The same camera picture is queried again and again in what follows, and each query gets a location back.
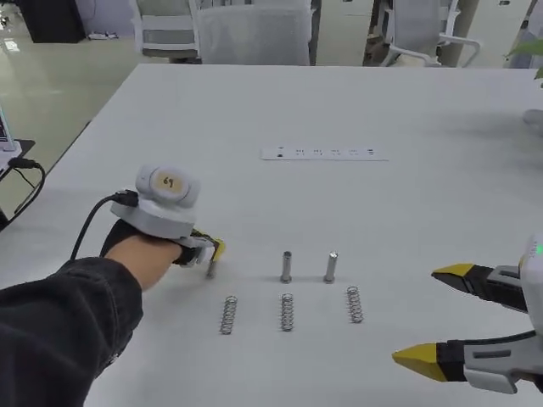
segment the coil spring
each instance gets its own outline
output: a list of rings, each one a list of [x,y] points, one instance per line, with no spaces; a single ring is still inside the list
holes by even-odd
[[[281,296],[281,330],[290,332],[294,328],[294,295]]]
[[[360,324],[364,321],[358,287],[352,286],[347,288],[347,306],[349,307],[350,321],[352,323]]]
[[[238,307],[238,299],[233,295],[227,297],[224,302],[224,310],[222,311],[221,334],[230,335],[234,327],[234,319],[236,318],[236,308]]]

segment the power strip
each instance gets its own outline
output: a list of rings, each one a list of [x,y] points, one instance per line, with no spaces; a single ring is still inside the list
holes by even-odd
[[[388,161],[374,148],[262,148],[264,160]]]

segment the tiled floor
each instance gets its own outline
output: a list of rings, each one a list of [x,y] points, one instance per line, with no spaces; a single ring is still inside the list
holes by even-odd
[[[50,169],[139,62],[133,40],[34,44],[22,19],[0,31],[0,104],[15,138],[36,146],[28,157]],[[29,171],[31,181],[38,176]],[[11,216],[31,188],[14,172],[0,182],[0,208]]]

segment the black cable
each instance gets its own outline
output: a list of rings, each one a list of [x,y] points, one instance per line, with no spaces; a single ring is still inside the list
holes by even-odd
[[[94,215],[98,212],[100,208],[102,208],[107,202],[111,202],[115,199],[115,195],[109,195],[106,198],[100,199],[96,205],[94,205],[94,208],[91,209],[89,212],[87,219],[85,220],[85,223],[83,224],[83,227],[81,228],[81,231],[79,232],[79,236],[77,237],[76,244],[74,245],[74,249],[71,251],[70,260],[75,260],[77,257],[77,252],[79,252],[79,247],[81,246],[81,243],[83,242],[83,238],[85,237],[85,234],[87,233],[88,227],[91,225],[92,218],[94,218]]]
[[[42,179],[40,180],[40,183],[38,184],[37,188],[34,190],[34,194],[32,195],[32,198],[30,198],[25,205],[14,215],[13,218],[11,218],[7,224],[7,226],[14,223],[14,221],[23,213],[25,212],[29,206],[32,205],[32,203],[36,200],[38,195],[42,192],[43,186],[45,185],[45,178],[47,177],[47,174],[45,173],[45,170],[43,169],[42,165],[40,163],[37,163],[33,159],[22,159],[22,158],[14,158],[11,159],[8,162],[8,165],[15,169],[31,169],[35,168],[40,170],[40,173],[42,175]]]
[[[28,185],[30,185],[32,188],[36,188],[36,186],[35,186],[33,183],[31,183],[30,181],[28,181],[28,178],[26,178],[25,174],[23,174],[23,173],[21,172],[21,170],[19,170],[18,168],[14,168],[14,171],[17,172],[17,173],[21,176],[21,178],[22,178],[23,180],[26,181],[26,183],[27,183]]]
[[[137,207],[137,202],[138,202],[137,192],[130,191],[130,190],[119,191],[119,192],[114,193],[113,195],[109,195],[106,198],[100,199],[98,203],[94,205],[94,208],[92,208],[91,211],[89,212],[87,219],[85,220],[85,223],[83,224],[83,227],[81,228],[81,231],[79,232],[79,236],[77,237],[76,244],[74,245],[74,249],[71,252],[70,260],[76,259],[77,252],[79,252],[79,247],[81,246],[81,243],[83,242],[83,238],[87,234],[88,227],[91,225],[94,215],[107,202],[111,202],[111,201],[135,208]]]

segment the sleeve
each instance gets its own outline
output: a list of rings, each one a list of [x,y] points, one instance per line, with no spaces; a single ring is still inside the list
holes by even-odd
[[[142,316],[139,284],[109,259],[0,291],[0,405],[82,406]]]

